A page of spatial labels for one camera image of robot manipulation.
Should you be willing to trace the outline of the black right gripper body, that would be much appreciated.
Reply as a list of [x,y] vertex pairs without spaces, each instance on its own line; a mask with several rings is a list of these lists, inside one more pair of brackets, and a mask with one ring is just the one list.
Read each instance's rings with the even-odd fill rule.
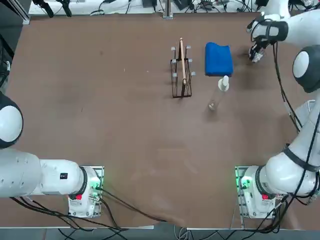
[[262,36],[253,37],[252,40],[254,42],[253,49],[266,49],[270,44],[270,41]]

